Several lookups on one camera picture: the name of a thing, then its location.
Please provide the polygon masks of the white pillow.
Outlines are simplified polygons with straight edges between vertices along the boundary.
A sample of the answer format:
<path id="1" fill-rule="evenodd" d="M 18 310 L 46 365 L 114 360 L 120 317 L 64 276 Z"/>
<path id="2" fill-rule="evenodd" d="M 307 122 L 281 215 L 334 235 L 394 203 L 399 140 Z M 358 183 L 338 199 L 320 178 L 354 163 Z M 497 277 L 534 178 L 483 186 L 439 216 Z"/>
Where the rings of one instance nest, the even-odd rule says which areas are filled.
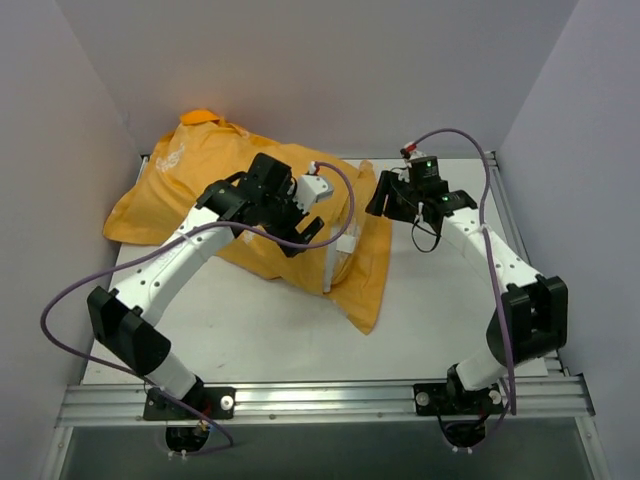
<path id="1" fill-rule="evenodd" d="M 345 232 L 326 247 L 322 281 L 324 294 L 329 293 L 334 286 L 346 279 L 360 241 L 361 232 L 361 222 L 358 214 L 354 213 Z"/>

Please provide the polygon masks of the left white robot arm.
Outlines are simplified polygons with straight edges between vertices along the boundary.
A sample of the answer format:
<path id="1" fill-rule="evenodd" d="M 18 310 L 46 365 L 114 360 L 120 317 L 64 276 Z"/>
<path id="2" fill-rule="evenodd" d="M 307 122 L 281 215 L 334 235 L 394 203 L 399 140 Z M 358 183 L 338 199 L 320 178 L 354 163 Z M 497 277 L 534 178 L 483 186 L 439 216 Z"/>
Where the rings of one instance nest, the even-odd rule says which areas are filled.
<path id="1" fill-rule="evenodd" d="M 298 224 L 311 207 L 333 193 L 315 170 L 293 178 L 291 168 L 266 154 L 245 172 L 217 180 L 197 198 L 163 252 L 141 265 L 111 291 L 95 288 L 87 299 L 95 339 L 137 376 L 167 392 L 165 405 L 179 419 L 210 407 L 202 380 L 171 351 L 156 328 L 164 311 L 191 277 L 245 226 L 261 227 L 285 240 L 288 257 L 298 254 L 324 223 Z"/>

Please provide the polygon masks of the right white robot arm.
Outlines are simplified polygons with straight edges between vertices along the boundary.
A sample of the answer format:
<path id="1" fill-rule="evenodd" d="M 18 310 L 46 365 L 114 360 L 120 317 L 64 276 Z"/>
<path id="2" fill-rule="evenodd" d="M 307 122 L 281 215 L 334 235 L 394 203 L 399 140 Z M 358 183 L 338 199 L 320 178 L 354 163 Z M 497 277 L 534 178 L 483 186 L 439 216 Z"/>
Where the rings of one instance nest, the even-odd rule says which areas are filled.
<path id="1" fill-rule="evenodd" d="M 480 347 L 447 373 L 444 400 L 455 412 L 469 411 L 480 391 L 566 344 L 568 287 L 529 265 L 486 221 L 485 205 L 464 190 L 452 190 L 434 159 L 415 167 L 384 170 L 366 207 L 369 214 L 432 228 L 483 277 L 494 311 Z"/>

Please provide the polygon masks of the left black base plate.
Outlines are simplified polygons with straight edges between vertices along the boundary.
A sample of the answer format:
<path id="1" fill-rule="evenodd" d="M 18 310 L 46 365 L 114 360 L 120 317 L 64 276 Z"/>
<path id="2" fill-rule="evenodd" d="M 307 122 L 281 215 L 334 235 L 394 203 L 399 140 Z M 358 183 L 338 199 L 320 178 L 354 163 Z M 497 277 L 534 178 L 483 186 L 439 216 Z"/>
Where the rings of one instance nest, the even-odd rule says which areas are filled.
<path id="1" fill-rule="evenodd" d="M 231 386 L 196 386 L 181 402 L 212 420 L 234 416 L 236 389 Z M 142 418 L 148 421 L 195 420 L 198 416 L 177 405 L 157 387 L 147 392 Z"/>

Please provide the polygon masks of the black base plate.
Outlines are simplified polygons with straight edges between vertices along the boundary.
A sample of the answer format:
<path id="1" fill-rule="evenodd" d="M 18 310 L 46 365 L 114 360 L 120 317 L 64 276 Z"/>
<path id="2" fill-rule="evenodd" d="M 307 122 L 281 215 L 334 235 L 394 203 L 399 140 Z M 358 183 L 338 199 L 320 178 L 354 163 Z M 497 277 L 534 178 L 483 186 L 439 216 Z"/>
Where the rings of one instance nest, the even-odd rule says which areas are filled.
<path id="1" fill-rule="evenodd" d="M 212 420 L 234 416 L 236 389 L 231 386 L 196 386 L 181 402 Z M 142 418 L 148 421 L 195 420 L 198 416 L 177 405 L 157 387 L 147 392 Z"/>
<path id="2" fill-rule="evenodd" d="M 500 413 L 503 399 L 496 384 L 467 391 L 448 382 L 416 383 L 412 386 L 419 416 L 483 416 Z"/>

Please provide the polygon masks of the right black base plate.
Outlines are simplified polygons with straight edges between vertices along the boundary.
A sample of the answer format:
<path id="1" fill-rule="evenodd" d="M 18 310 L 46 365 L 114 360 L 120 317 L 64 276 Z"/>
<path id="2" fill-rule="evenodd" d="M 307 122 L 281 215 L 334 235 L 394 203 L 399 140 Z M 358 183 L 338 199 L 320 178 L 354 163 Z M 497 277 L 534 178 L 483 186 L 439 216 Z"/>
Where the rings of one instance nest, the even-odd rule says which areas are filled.
<path id="1" fill-rule="evenodd" d="M 496 384 L 467 391 L 448 382 L 416 383 L 412 386 L 419 416 L 483 416 L 500 413 L 503 399 Z"/>

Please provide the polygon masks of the aluminium front rail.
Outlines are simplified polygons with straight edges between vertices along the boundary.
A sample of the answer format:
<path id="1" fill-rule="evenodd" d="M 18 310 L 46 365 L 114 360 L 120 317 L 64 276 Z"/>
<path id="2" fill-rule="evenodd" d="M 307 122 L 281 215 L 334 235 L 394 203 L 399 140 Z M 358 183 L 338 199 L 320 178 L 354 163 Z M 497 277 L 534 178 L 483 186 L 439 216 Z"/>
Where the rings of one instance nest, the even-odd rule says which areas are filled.
<path id="1" fill-rule="evenodd" d="M 413 380 L 236 384 L 236 425 L 426 421 L 416 414 Z M 595 409 L 578 376 L 520 377 L 515 420 L 590 417 Z M 187 426 L 193 419 L 146 420 L 146 395 L 136 384 L 81 385 L 67 389 L 59 427 Z"/>

